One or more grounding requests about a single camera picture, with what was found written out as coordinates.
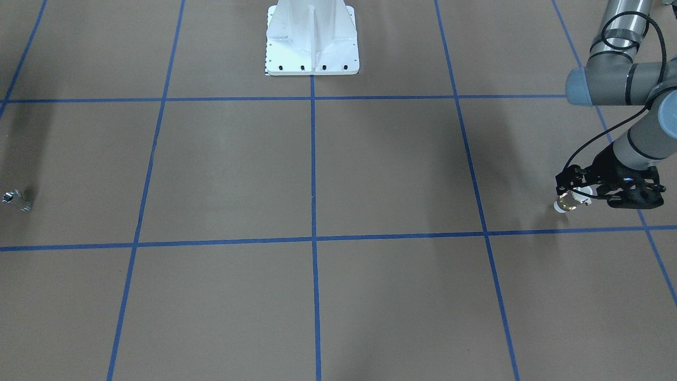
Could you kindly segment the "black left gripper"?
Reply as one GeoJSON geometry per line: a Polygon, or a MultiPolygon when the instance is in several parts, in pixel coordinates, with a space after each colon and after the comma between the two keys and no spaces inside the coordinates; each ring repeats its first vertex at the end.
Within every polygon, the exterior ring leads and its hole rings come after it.
{"type": "Polygon", "coordinates": [[[633,188],[648,179],[647,169],[637,170],[625,166],[616,157],[614,145],[609,144],[588,168],[568,166],[555,176],[557,195],[566,193],[594,195],[589,181],[597,186],[597,192],[619,192],[633,188]]]}

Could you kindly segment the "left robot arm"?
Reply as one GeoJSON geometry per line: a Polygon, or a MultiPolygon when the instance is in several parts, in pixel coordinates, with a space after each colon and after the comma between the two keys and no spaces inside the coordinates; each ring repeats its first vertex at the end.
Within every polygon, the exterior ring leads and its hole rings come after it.
{"type": "Polygon", "coordinates": [[[556,192],[597,185],[597,198],[662,193],[658,162],[675,154],[675,60],[668,60],[651,1],[609,1],[584,67],[566,78],[574,105],[641,106],[637,123],[586,169],[567,161],[556,192]]]}

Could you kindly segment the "chrome elbow pipe fitting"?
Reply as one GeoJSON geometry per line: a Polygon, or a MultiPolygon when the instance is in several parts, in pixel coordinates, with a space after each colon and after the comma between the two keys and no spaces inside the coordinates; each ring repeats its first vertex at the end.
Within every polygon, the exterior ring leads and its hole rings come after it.
{"type": "Polygon", "coordinates": [[[32,202],[24,198],[18,190],[5,192],[2,195],[2,202],[12,205],[21,211],[29,211],[32,209],[32,202]]]}

